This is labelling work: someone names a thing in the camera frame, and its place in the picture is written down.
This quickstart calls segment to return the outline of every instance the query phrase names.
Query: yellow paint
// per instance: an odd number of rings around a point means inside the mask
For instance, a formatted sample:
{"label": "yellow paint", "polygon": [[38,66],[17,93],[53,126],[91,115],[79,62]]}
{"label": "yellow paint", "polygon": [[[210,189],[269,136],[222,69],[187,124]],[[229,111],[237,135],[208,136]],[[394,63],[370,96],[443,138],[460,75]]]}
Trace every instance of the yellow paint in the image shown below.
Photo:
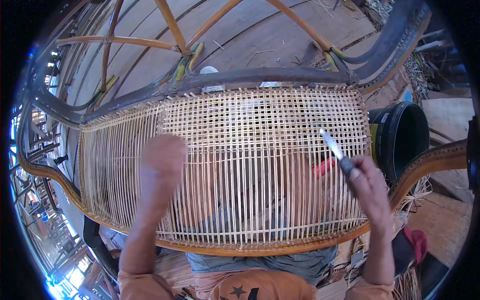
{"label": "yellow paint", "polygon": [[377,140],[378,124],[370,124],[370,134],[372,135],[372,157],[375,164],[378,166],[377,153],[375,151],[375,142]]}

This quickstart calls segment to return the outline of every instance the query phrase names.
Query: knife handle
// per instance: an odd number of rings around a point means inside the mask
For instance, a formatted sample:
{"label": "knife handle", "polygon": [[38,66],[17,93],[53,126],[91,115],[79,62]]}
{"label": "knife handle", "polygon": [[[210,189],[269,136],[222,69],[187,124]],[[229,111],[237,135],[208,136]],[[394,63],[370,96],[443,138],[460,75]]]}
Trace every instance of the knife handle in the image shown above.
{"label": "knife handle", "polygon": [[342,170],[343,174],[345,175],[345,178],[347,179],[347,184],[348,188],[352,192],[353,197],[357,197],[357,192],[355,191],[355,188],[353,187],[352,182],[350,181],[350,174],[352,173],[352,170],[355,168],[353,165],[352,161],[344,156],[339,162],[338,165],[340,166],[340,169]]}

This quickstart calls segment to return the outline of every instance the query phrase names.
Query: black bucket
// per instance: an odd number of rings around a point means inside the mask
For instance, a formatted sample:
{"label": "black bucket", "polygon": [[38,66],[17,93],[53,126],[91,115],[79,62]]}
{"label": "black bucket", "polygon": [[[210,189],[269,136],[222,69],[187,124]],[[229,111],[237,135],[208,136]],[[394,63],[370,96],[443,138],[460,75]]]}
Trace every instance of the black bucket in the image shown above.
{"label": "black bucket", "polygon": [[372,156],[390,181],[400,177],[408,163],[428,150],[428,122],[420,106],[412,102],[371,109]]}

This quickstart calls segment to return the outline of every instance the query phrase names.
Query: cane webbing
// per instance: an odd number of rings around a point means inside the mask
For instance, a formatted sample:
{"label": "cane webbing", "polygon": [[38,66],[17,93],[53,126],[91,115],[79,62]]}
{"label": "cane webbing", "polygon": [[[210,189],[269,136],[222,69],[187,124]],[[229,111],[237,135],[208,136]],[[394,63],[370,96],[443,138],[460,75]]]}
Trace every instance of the cane webbing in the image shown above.
{"label": "cane webbing", "polygon": [[365,106],[351,88],[238,90],[141,104],[81,129],[82,205],[128,230],[140,200],[142,147],[169,133],[185,139],[188,154],[158,240],[241,250],[338,236],[366,220],[330,165],[335,158],[319,128],[345,155],[370,155]]}

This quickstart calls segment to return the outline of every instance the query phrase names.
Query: red cloth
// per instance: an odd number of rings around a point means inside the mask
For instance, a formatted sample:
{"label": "red cloth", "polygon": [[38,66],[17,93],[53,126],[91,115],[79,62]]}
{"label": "red cloth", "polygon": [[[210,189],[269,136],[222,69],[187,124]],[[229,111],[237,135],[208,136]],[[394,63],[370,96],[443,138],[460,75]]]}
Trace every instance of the red cloth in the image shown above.
{"label": "red cloth", "polygon": [[421,230],[410,230],[407,225],[403,227],[403,234],[405,234],[405,237],[410,241],[415,250],[415,265],[418,265],[427,255],[427,236]]}

